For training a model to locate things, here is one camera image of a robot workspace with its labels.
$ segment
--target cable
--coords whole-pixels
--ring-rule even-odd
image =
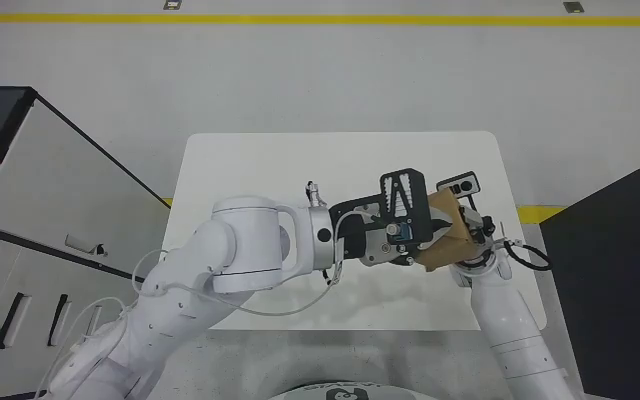
[[[344,215],[342,215],[338,219],[338,222],[336,223],[336,229],[335,229],[335,232],[334,232],[334,240],[333,240],[334,247],[337,247],[337,244],[338,244],[338,241],[339,241],[338,232],[340,231],[340,225],[342,225],[342,222],[344,221],[344,219],[346,217],[348,217],[350,215],[356,215],[356,214],[369,216],[369,217],[372,216],[371,214],[366,213],[364,211],[355,211],[355,210],[344,213]],[[150,256],[150,255],[152,255],[154,253],[158,253],[158,252],[165,252],[166,253],[165,250],[160,250],[160,249],[153,250],[153,251],[150,251],[149,253],[147,253],[145,256],[143,256],[142,259],[140,259],[140,261],[138,261],[138,264],[136,265],[136,267],[133,270],[132,276],[135,276],[135,272],[137,271],[137,269],[140,266],[140,264],[142,264],[142,261],[144,261],[148,256]],[[300,307],[300,308],[298,308],[296,310],[285,311],[285,312],[280,312],[280,313],[262,312],[262,311],[251,310],[249,308],[244,308],[244,307],[239,306],[237,304],[233,304],[233,303],[230,303],[230,302],[228,302],[226,300],[223,300],[220,297],[209,296],[209,295],[207,295],[205,293],[200,292],[197,289],[194,289],[194,288],[189,287],[187,285],[184,285],[182,283],[177,283],[177,282],[169,283],[167,285],[162,286],[161,288],[158,288],[158,291],[156,291],[156,292],[144,293],[144,292],[142,292],[141,290],[138,289],[137,285],[135,284],[135,278],[132,278],[131,282],[132,282],[132,285],[134,286],[134,290],[138,289],[138,290],[136,290],[136,293],[138,293],[140,296],[143,296],[143,297],[163,296],[164,294],[166,294],[167,290],[176,288],[176,289],[182,289],[184,291],[187,291],[187,292],[189,292],[191,294],[194,294],[194,295],[196,295],[198,297],[201,297],[203,299],[206,299],[206,300],[217,301],[219,303],[225,304],[225,305],[227,305],[229,307],[235,308],[236,310],[240,310],[240,311],[246,312],[248,314],[259,315],[259,316],[262,316],[262,317],[285,317],[285,316],[288,316],[288,315],[293,315],[293,314],[300,313],[300,312],[308,309],[312,305],[316,304],[318,301],[320,301],[329,292],[329,290],[333,286],[337,285],[338,282],[340,282],[340,276],[342,275],[342,262],[343,262],[342,256],[343,256],[342,254],[338,254],[338,251],[334,251],[333,261],[334,261],[335,267],[334,267],[334,270],[333,270],[333,277],[331,278],[331,283],[326,287],[326,289],[322,293],[320,293],[320,295],[318,297],[313,299],[307,305],[305,305],[303,307]]]
[[[542,258],[544,261],[546,261],[547,265],[535,265],[533,263],[523,260],[522,258],[518,257],[518,255],[513,251],[512,249],[513,246],[518,246],[518,247],[522,247],[523,249],[529,250],[530,252],[534,253],[535,255]],[[551,269],[553,269],[553,263],[551,262],[551,259],[549,258],[549,256],[544,254],[540,249],[537,249],[533,246],[505,240],[504,249],[507,250],[507,253],[509,253],[511,258],[513,258],[514,260],[516,260],[517,262],[519,262],[520,264],[524,265],[529,269],[532,269],[534,271],[540,271],[540,272],[551,271]]]
[[[142,256],[140,261],[138,261],[136,266],[133,268],[133,272],[131,272],[131,286],[133,287],[133,290],[136,293],[138,293],[139,296],[142,296],[142,297],[158,297],[158,296],[162,296],[164,294],[162,292],[142,293],[141,288],[139,288],[138,285],[136,284],[136,276],[137,276],[138,268],[140,268],[140,265],[142,265],[144,260],[146,260],[149,256],[151,256],[153,254],[156,254],[156,253],[162,254],[162,253],[169,253],[169,252],[164,250],[164,249],[151,250],[150,252],[148,252],[147,254]]]
[[[350,215],[355,215],[355,214],[369,216],[369,217],[372,216],[371,214],[366,213],[364,211],[355,211],[355,210],[344,213],[344,215],[342,215],[338,219],[338,222],[336,223],[336,229],[335,229],[335,232],[334,232],[334,246],[338,244],[338,240],[339,240],[339,239],[337,239],[338,238],[338,232],[340,231],[340,225],[342,224],[342,221],[344,221],[344,219],[346,217],[348,217]],[[334,251],[334,258],[333,258],[334,259],[334,263],[335,263],[336,266],[335,266],[334,271],[333,271],[333,277],[331,278],[331,283],[327,286],[327,288],[318,297],[316,297],[313,301],[311,301],[310,303],[308,303],[304,307],[300,307],[300,308],[298,308],[296,310],[293,310],[293,311],[286,311],[286,312],[280,312],[280,313],[268,313],[268,312],[251,310],[251,309],[244,308],[244,307],[241,307],[239,305],[230,303],[228,301],[225,301],[225,300],[223,300],[223,299],[221,299],[219,297],[208,296],[208,295],[206,295],[206,294],[204,294],[204,293],[202,293],[202,292],[200,292],[200,291],[198,291],[196,289],[193,289],[193,288],[191,288],[191,287],[189,287],[187,285],[183,285],[181,283],[170,283],[170,284],[164,286],[163,289],[171,289],[171,288],[182,289],[182,290],[185,290],[185,291],[187,291],[189,293],[195,294],[198,297],[201,297],[203,299],[207,299],[207,300],[210,300],[210,301],[217,301],[217,302],[226,304],[229,307],[235,308],[236,310],[244,311],[246,313],[253,314],[253,315],[260,315],[260,316],[263,316],[263,317],[285,317],[285,316],[288,316],[288,315],[293,315],[293,314],[300,313],[300,312],[308,309],[309,307],[313,306],[314,304],[319,302],[329,292],[329,290],[333,286],[338,284],[338,282],[340,281],[340,276],[342,275],[342,262],[343,262],[342,259],[338,260],[338,258],[339,258],[338,255],[339,255],[338,254],[338,250],[336,249]]]
[[[126,313],[128,311],[127,306],[124,305],[124,302],[122,300],[120,300],[117,297],[103,297],[101,299],[98,299],[96,301],[94,301],[93,303],[89,304],[88,306],[86,306],[82,311],[80,311],[80,314],[78,314],[78,316],[76,317],[76,319],[73,321],[73,323],[71,324],[71,327],[69,328],[69,331],[67,332],[67,335],[64,339],[64,341],[62,342],[62,345],[60,346],[60,348],[58,349],[55,358],[53,359],[53,361],[51,362],[51,365],[49,365],[49,368],[47,369],[47,372],[44,374],[44,376],[42,377],[42,379],[40,380],[40,383],[38,384],[38,389],[35,392],[35,395],[33,397],[33,400],[36,400],[39,398],[40,395],[40,390],[42,389],[42,385],[44,384],[44,382],[49,378],[49,376],[51,375],[51,372],[53,371],[54,367],[56,367],[59,364],[60,361],[60,354],[62,353],[62,350],[67,346],[67,342],[69,341],[69,337],[71,337],[71,332],[73,332],[73,329],[75,328],[76,324],[78,323],[78,321],[80,320],[80,318],[84,315],[84,313],[86,313],[88,310],[90,310],[92,307],[94,307],[95,305],[105,301],[105,300],[113,300],[115,302],[117,302],[122,311],[120,313],[120,316],[118,317],[118,319],[116,319],[114,321],[114,324],[119,321],[120,319],[122,319],[124,316],[126,316]],[[115,350],[115,348],[118,346],[118,344],[120,344],[120,342],[122,341],[122,338],[124,337],[124,332],[127,330],[127,318],[124,319],[124,328],[122,329],[122,332],[120,334],[120,337],[118,338],[118,340],[116,341],[116,343],[112,346],[112,348],[109,350],[109,352],[103,357],[101,358],[94,366],[93,368],[91,368],[91,370],[89,370],[89,373],[83,377],[83,379],[80,381],[80,384],[78,384],[78,386],[73,390],[73,392],[71,393],[71,396],[68,397],[68,399],[70,399],[71,397],[73,397],[73,395],[75,394],[75,392],[78,390],[78,388],[80,388],[80,386],[84,383],[84,381],[89,377],[89,375],[91,375],[91,373],[93,373],[93,371],[95,371],[96,368],[98,368],[100,366],[100,364],[102,364],[102,362],[108,358],[111,353],[113,352],[113,350]]]

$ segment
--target cabinet door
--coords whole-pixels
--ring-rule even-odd
[[[54,325],[63,295],[65,305]],[[17,296],[21,296],[22,308],[10,315]],[[12,317],[9,322],[13,325],[9,335],[3,337],[5,348],[0,350],[0,397],[34,392],[80,311],[105,296],[118,297],[128,305],[135,293],[125,278],[20,249],[0,294],[0,321],[6,324]],[[94,325],[117,318],[117,303],[110,301],[101,306],[97,322],[92,321],[93,309],[79,320],[62,354],[81,340],[81,334],[91,333]],[[54,337],[50,337],[52,327]]]
[[[165,204],[37,100],[0,164],[0,203],[0,230],[124,272],[161,246],[169,216]],[[99,244],[106,257],[88,252]]]

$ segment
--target white tabletop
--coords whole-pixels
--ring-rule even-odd
[[[308,204],[304,186],[313,180],[331,206],[379,193],[382,174],[408,167],[424,174],[429,193],[443,179],[475,171],[482,188],[474,195],[478,210],[497,226],[502,222],[510,238],[524,239],[500,150],[489,132],[233,133],[189,139],[163,248],[182,246],[225,197],[257,194],[302,206]],[[283,225],[291,229],[289,221]],[[526,252],[520,255],[528,259]],[[511,266],[513,283],[543,328],[547,318],[533,272],[516,262]],[[254,294],[245,307],[288,311],[325,287],[316,271]],[[236,311],[214,329],[474,330],[479,327],[470,295],[447,267],[426,273],[418,265],[369,268],[348,260],[340,284],[310,309],[275,318]]]

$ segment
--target brown cardboard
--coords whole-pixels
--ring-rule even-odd
[[[424,265],[427,272],[462,260],[473,258],[476,245],[469,234],[458,208],[460,203],[450,189],[443,189],[428,196],[429,206],[447,213],[453,220],[453,225],[440,240],[427,250],[420,252],[415,261]]]

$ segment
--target black cable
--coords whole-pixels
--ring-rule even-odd
[[[518,255],[513,251],[512,246],[513,245],[508,240],[504,241],[504,248],[505,248],[505,250],[507,250],[507,253],[509,253],[511,258],[513,258],[514,260],[516,260],[520,264],[524,265],[525,267],[527,267],[529,269],[532,269],[534,271],[540,271],[540,272],[551,271],[551,269],[553,268],[553,263],[551,262],[551,259],[549,258],[549,256],[544,254],[539,249],[537,249],[537,248],[535,248],[533,246],[526,245],[526,244],[523,244],[522,246],[519,246],[519,247],[522,247],[523,249],[527,249],[527,250],[531,251],[532,253],[534,253],[538,257],[542,258],[544,261],[547,262],[547,265],[535,265],[535,264],[532,264],[532,263],[530,263],[528,261],[523,260],[522,258],[518,257]]]
[[[322,277],[324,278],[325,282],[327,282],[327,285],[331,285],[331,279],[329,278],[329,274],[327,273],[326,269],[322,270]]]

